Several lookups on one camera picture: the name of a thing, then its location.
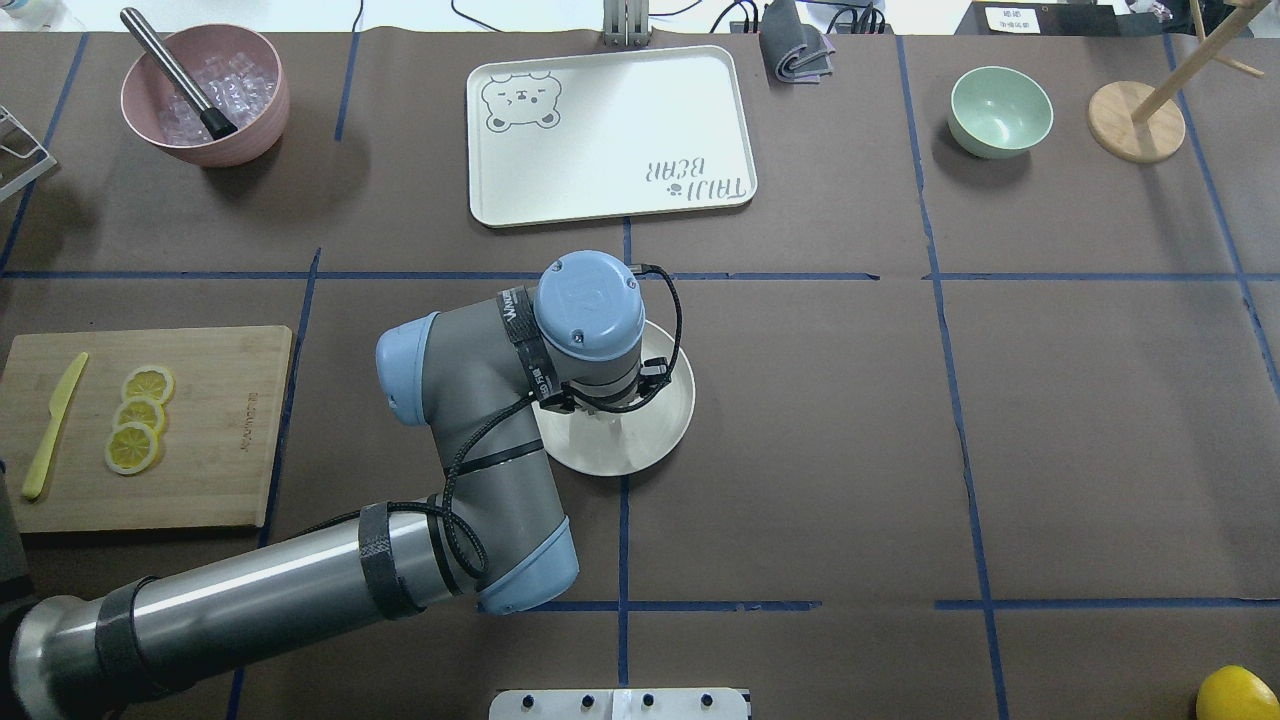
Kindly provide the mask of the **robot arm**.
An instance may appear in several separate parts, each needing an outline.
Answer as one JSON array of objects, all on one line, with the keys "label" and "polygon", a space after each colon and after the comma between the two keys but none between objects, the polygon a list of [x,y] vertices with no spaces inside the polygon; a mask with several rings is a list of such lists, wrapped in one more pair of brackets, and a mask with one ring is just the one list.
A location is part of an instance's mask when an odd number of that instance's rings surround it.
[{"label": "robot arm", "polygon": [[100,600],[24,598],[6,620],[3,716],[100,719],[462,594],[507,615],[563,593],[579,560],[535,411],[625,415],[667,387],[680,351],[643,356],[643,275],[673,284],[575,251],[531,288],[387,331],[381,392],[430,429],[442,491]]}]

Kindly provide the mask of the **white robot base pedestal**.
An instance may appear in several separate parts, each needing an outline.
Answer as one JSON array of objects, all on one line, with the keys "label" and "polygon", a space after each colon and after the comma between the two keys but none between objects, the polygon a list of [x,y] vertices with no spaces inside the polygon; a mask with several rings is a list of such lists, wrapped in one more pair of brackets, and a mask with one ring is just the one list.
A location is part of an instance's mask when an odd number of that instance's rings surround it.
[{"label": "white robot base pedestal", "polygon": [[748,691],[730,687],[502,691],[489,719],[751,719]]}]

